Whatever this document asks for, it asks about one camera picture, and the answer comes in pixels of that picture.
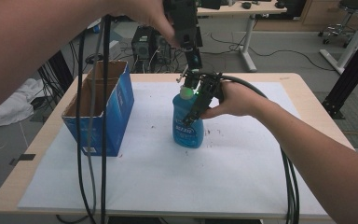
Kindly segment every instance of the human arm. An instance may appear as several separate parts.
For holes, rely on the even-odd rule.
[[[358,223],[358,153],[248,88],[223,82],[225,101],[201,117],[250,115],[280,143],[312,193],[337,223]]]
[[[162,0],[0,0],[0,104],[89,24],[128,15],[174,44]]]

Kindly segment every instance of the cardboard box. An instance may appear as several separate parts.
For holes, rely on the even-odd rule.
[[[109,62],[106,104],[106,155],[115,157],[120,149],[133,106],[130,71],[126,62]],[[82,84],[80,132],[83,152],[87,153],[88,129],[92,119],[90,155],[101,156],[103,150],[103,63],[97,62],[95,73],[94,116],[90,116],[92,70]],[[62,113],[62,119],[77,141],[76,96]]]

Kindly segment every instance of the stool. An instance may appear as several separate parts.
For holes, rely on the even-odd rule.
[[[318,36],[323,36],[324,31],[328,31],[327,37],[324,39],[324,44],[330,43],[330,36],[338,36],[338,35],[345,35],[348,37],[347,41],[344,44],[344,48],[348,46],[351,42],[352,34],[354,33],[354,29],[348,27],[347,24],[351,19],[353,14],[358,15],[358,0],[342,0],[338,4],[339,8],[344,9],[347,11],[347,15],[344,17],[340,24],[329,24],[326,28],[324,28],[321,32],[319,32]]]

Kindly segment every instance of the forearm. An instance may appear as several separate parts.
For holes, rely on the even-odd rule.
[[[104,13],[98,0],[0,0],[0,104]]]
[[[338,223],[358,223],[358,154],[270,101],[257,115]]]

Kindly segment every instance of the desk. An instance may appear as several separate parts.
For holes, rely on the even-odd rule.
[[[282,84],[287,95],[290,97],[299,116],[314,128],[320,130],[337,140],[338,142],[351,147],[351,144],[346,139],[344,134],[340,131],[334,121],[322,108],[321,104],[317,101],[316,97],[312,94],[305,82],[299,75],[296,74],[227,74],[228,76],[240,77],[250,82],[278,82]],[[178,77],[177,74],[132,74],[132,82],[174,82]],[[76,82],[70,87],[68,92],[62,97],[60,103],[57,105],[53,113],[50,115],[46,124],[42,127],[39,134],[34,139],[33,143],[29,146],[26,153],[35,154],[33,161],[19,161],[10,176],[5,181],[2,188],[0,188],[0,212],[1,213],[42,213],[42,214],[78,214],[79,212],[60,211],[57,209],[47,210],[24,210],[18,208],[18,203],[21,200],[28,185],[31,183],[35,170],[45,155],[46,150],[54,141],[56,134],[62,126],[61,114],[66,108],[69,101],[73,98],[76,92]],[[131,211],[122,212],[121,215],[131,214]],[[153,211],[146,215],[154,214],[156,216],[192,216],[194,214],[177,214],[172,211],[171,213],[160,213]],[[218,217],[223,217],[225,214],[219,214]],[[238,218],[283,218],[284,211],[278,215],[264,214],[264,215],[248,215],[246,217],[241,214],[226,214],[228,217]],[[329,217],[321,213],[317,216],[302,215],[302,219],[329,219]]]
[[[253,27],[255,25],[255,15],[256,14],[279,14],[285,12],[286,8],[276,8],[276,0],[271,2],[260,2],[260,5],[252,4],[252,7],[249,9],[244,9],[241,7],[241,2],[236,2],[233,6],[221,6],[219,10],[199,8],[199,16],[240,16],[244,14],[250,14],[249,20],[246,25],[246,37],[243,40],[243,47],[240,47],[240,54],[245,61],[245,64],[248,68],[248,72],[256,72],[254,62],[252,61],[248,49],[252,37]]]

